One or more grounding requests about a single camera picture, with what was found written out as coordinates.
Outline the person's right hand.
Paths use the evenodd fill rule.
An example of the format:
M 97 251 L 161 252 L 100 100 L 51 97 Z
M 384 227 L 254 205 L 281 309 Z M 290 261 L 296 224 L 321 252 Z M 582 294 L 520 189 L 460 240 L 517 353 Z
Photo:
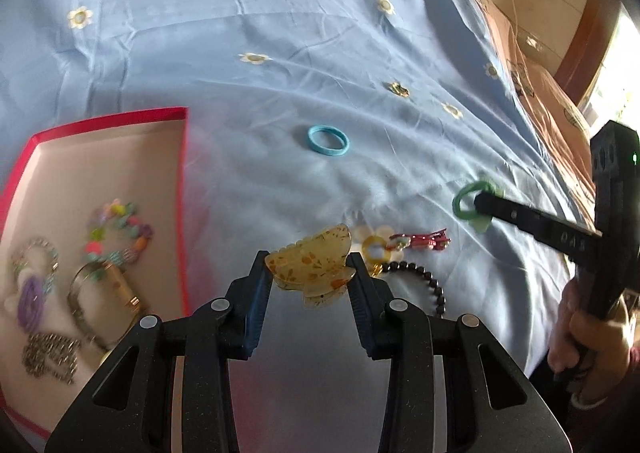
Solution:
M 574 400 L 580 407 L 594 407 L 608 399 L 629 372 L 634 318 L 623 298 L 605 321 L 580 309 L 579 302 L 578 282 L 572 279 L 563 289 L 548 364 L 555 374 L 578 369 L 582 378 L 576 381 Z

